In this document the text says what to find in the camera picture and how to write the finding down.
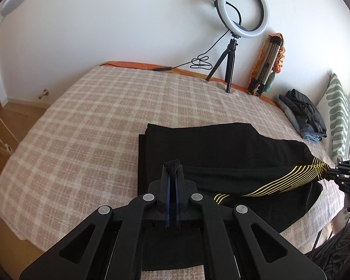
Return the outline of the folded silver tripod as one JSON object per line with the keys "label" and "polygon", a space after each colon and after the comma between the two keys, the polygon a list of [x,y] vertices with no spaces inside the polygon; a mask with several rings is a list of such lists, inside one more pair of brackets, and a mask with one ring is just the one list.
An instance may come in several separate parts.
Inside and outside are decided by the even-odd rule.
{"label": "folded silver tripod", "polygon": [[274,63],[282,44],[283,38],[278,34],[270,35],[267,39],[262,58],[259,59],[257,66],[254,67],[250,83],[247,86],[247,92],[249,94],[258,97],[263,94],[269,76],[273,72]]}

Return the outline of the black pants with yellow stripes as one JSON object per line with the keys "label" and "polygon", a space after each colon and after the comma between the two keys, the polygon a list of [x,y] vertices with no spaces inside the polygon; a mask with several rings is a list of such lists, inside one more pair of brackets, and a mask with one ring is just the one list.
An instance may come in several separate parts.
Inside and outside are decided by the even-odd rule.
{"label": "black pants with yellow stripes", "polygon": [[246,205],[277,232],[312,208],[329,168],[303,142],[269,138],[249,123],[149,124],[138,137],[138,192],[147,191],[173,160],[200,193],[225,207]]}

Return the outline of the stack of folded dark clothes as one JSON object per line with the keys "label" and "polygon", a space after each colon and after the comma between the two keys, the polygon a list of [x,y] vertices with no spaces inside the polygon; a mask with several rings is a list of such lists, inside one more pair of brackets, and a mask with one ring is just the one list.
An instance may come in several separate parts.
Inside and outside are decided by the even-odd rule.
{"label": "stack of folded dark clothes", "polygon": [[274,101],[303,140],[317,143],[327,137],[321,113],[305,94],[292,89],[285,95],[276,95]]}

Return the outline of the green white patterned pillow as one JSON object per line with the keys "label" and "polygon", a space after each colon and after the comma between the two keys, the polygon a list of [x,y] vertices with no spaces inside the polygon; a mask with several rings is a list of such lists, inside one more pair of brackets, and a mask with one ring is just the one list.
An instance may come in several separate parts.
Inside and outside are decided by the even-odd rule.
{"label": "green white patterned pillow", "polygon": [[350,99],[338,76],[332,73],[317,105],[326,127],[322,143],[332,161],[350,160]]}

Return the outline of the metal door stopper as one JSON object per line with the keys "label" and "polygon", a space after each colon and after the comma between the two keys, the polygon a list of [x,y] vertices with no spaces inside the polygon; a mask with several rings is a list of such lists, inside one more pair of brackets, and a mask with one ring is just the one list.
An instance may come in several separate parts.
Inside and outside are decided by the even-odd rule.
{"label": "metal door stopper", "polygon": [[38,99],[42,99],[45,96],[49,96],[49,90],[45,89],[41,95],[38,96]]}

